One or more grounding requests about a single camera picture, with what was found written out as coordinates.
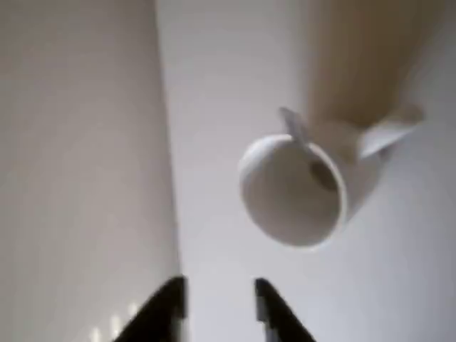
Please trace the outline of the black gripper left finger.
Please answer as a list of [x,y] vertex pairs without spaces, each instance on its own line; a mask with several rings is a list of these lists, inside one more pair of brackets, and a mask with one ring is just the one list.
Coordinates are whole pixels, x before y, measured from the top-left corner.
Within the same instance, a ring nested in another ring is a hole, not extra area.
[[114,341],[181,341],[186,318],[187,279],[174,276],[149,297]]

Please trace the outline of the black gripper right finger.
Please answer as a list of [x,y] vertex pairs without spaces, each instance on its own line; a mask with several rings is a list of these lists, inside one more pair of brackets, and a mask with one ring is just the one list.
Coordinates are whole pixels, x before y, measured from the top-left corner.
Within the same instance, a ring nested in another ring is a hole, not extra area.
[[256,319],[264,324],[265,341],[316,341],[268,280],[255,279],[254,290]]

